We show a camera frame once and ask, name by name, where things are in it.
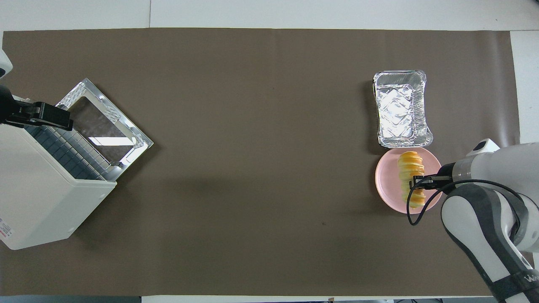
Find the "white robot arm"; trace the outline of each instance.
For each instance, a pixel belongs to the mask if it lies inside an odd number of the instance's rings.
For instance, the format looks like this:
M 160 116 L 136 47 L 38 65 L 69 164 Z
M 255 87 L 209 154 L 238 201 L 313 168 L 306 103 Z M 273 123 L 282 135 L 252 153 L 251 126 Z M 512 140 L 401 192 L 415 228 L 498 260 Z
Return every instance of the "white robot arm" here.
M 13 65 L 3 50 L 0 50 L 0 78 L 4 77 L 13 69 Z
M 436 175 L 414 178 L 416 188 L 444 189 L 444 228 L 499 302 L 539 302 L 539 272 L 520 253 L 539 251 L 538 155 L 538 143 L 500 149 L 486 139 Z

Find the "label sticker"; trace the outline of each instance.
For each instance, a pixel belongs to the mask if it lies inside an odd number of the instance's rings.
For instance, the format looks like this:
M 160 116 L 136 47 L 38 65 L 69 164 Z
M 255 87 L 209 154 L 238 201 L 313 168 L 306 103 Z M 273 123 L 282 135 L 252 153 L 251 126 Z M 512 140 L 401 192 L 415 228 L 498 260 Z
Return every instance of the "label sticker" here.
M 11 235 L 13 234 L 13 229 L 9 227 L 9 225 L 0 218 L 0 236 L 4 237 L 5 239 L 9 239 Z

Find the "black clamp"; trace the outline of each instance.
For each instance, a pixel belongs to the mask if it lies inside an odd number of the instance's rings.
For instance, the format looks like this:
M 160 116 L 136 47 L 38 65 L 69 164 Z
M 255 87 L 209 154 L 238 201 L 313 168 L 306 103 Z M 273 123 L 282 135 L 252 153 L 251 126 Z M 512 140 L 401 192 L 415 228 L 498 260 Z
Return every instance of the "black clamp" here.
M 0 124 L 16 127 L 48 125 L 71 131 L 70 112 L 43 102 L 17 101 L 9 89 L 0 85 Z
M 410 181 L 410 188 L 412 186 L 416 185 L 416 189 L 439 189 L 442 188 L 445 185 L 448 185 L 453 182 L 453 166 L 455 163 L 449 163 L 444 166 L 442 166 L 439 171 L 434 175 L 428 175 L 428 176 L 414 176 L 412 181 Z M 445 194 L 449 194 L 453 189 L 455 189 L 455 186 L 452 186 L 446 190 L 444 190 Z

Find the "brown tabletop surface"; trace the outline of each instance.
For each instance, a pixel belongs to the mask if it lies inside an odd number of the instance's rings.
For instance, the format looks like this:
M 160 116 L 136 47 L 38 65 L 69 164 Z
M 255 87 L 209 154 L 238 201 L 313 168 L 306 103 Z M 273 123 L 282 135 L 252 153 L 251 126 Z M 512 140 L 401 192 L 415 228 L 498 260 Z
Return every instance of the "brown tabletop surface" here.
M 379 197 L 372 76 L 425 71 L 442 164 L 515 144 L 509 32 L 34 31 L 3 47 L 13 94 L 55 104 L 88 78 L 155 145 L 69 239 L 1 244 L 1 295 L 489 295 L 441 203 L 410 226 Z

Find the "pink plate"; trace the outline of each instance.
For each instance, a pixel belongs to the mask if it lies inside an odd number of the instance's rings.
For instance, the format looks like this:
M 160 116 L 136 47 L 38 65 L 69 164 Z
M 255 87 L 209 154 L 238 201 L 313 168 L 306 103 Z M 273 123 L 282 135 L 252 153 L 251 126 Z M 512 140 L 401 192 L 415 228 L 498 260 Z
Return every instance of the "pink plate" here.
M 416 151 L 419 156 L 423 158 L 425 175 L 432 175 L 438 172 L 441 167 L 438 159 L 436 159 L 436 157 L 431 154 L 430 151 L 422 147 L 414 147 L 390 149 L 378 162 L 375 173 L 376 189 L 378 190 L 382 200 L 384 200 L 389 207 L 403 214 L 406 213 L 406 201 L 402 199 L 402 189 L 400 189 L 397 160 L 402 153 L 411 150 L 414 152 Z M 425 190 L 426 199 L 430 198 L 434 192 L 435 190 Z M 428 209 L 433 207 L 439 199 L 440 195 L 432 200 Z M 410 208 L 411 214 L 418 214 L 420 212 L 421 208 Z

